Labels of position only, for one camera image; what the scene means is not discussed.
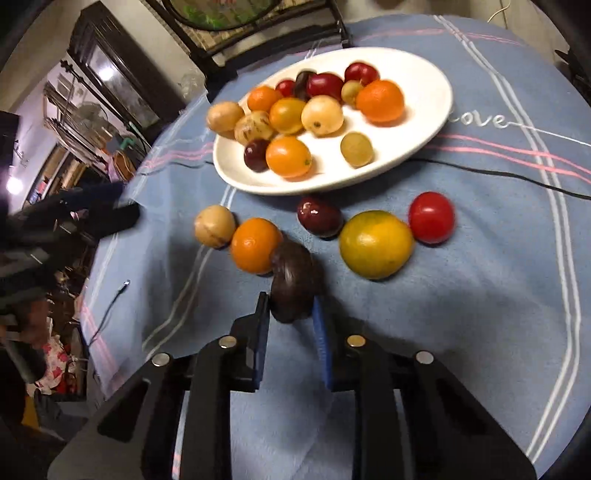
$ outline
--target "white wire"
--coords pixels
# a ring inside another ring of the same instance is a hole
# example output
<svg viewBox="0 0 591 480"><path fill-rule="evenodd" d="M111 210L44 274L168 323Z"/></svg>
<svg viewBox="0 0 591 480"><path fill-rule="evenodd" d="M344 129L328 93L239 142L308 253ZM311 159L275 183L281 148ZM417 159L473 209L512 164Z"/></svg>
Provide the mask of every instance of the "white wire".
<svg viewBox="0 0 591 480"><path fill-rule="evenodd" d="M507 9L508 9L508 8L511 6L511 1L512 1L512 0L509 0L509 4L508 4L506 7L503 7L503 8L501 8L501 9L500 9L498 12L495 12L495 13L492 15L492 17L490 17L490 18L488 19L488 22L486 22L486 23L491 23L493 18L495 18L495 17L496 17L498 14L500 14L501 12L504 12L505 10L507 10Z"/></svg>

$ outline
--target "black cloth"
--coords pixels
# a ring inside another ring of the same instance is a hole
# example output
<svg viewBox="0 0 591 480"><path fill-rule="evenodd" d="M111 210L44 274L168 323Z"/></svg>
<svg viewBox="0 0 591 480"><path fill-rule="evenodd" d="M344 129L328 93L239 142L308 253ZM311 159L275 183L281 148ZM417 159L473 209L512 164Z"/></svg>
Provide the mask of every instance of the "black cloth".
<svg viewBox="0 0 591 480"><path fill-rule="evenodd" d="M11 480L37 480L64 443L20 425L25 411L25 384L8 354L0 349L0 475Z"/></svg>

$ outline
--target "small orange fruit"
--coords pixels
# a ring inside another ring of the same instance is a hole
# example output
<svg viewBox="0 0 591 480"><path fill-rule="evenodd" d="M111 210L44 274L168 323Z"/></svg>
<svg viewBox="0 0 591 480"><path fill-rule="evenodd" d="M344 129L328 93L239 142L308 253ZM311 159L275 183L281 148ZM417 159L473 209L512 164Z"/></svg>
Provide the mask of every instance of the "small orange fruit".
<svg viewBox="0 0 591 480"><path fill-rule="evenodd" d="M404 112L404 94L394 82L376 80L358 93L355 105L370 122L392 122Z"/></svg>
<svg viewBox="0 0 591 480"><path fill-rule="evenodd" d="M296 137L273 140L265 153L267 166L286 179L301 177L312 167L312 155L308 147Z"/></svg>
<svg viewBox="0 0 591 480"><path fill-rule="evenodd" d="M261 85L250 92L246 104L251 112L261 111L269 113L273 104L282 98L283 95L278 90L267 85Z"/></svg>
<svg viewBox="0 0 591 480"><path fill-rule="evenodd" d="M303 127L301 112L306 102L299 98L282 98L271 107L269 119L271 126L283 135L294 135Z"/></svg>
<svg viewBox="0 0 591 480"><path fill-rule="evenodd" d="M264 275L271 271L271 254L282 241L281 231L269 220L249 218L234 232L230 254L240 270Z"/></svg>

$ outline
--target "table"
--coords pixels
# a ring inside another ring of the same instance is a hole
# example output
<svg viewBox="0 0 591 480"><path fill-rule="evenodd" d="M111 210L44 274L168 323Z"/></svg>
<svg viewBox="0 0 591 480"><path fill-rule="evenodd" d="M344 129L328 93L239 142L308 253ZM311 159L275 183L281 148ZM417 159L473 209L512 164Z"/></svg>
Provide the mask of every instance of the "table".
<svg viewBox="0 0 591 480"><path fill-rule="evenodd" d="M454 111L417 157L502 170L591 193L591 110L574 87L510 32L457 17L395 15L350 26L356 46L400 48L439 66ZM238 100L271 73L337 48L268 59L241 72L217 101ZM126 197L143 205L134 231L101 243L85 295L88 339L123 282L92 355L107 394L156 352L198 351L254 310L271 279L238 271L227 250L197 243L193 219L219 203L239 220L262 216L322 259L328 285L366 335L401 353L434 352L527 452L541 476L591 403L589 204L523 180L404 163L327 194L350 218L368 209L405 218L421 192L456 205L458 228L441 248L418 246L390 280L365 281L338 243L297 223L293 197L257 197L226 185L212 163L209 104L196 99L161 136ZM322 384L311 322L272 320L265 376L232 397L237 479L348 478L353 401Z"/></svg>

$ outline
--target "ceiling light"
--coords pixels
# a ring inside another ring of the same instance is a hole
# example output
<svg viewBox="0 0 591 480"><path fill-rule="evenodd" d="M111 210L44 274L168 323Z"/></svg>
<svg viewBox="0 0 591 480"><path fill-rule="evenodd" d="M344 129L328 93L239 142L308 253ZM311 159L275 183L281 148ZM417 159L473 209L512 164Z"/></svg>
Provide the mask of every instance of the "ceiling light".
<svg viewBox="0 0 591 480"><path fill-rule="evenodd" d="M22 192L22 182L18 178L8 177L6 189L8 190L8 193L18 195Z"/></svg>

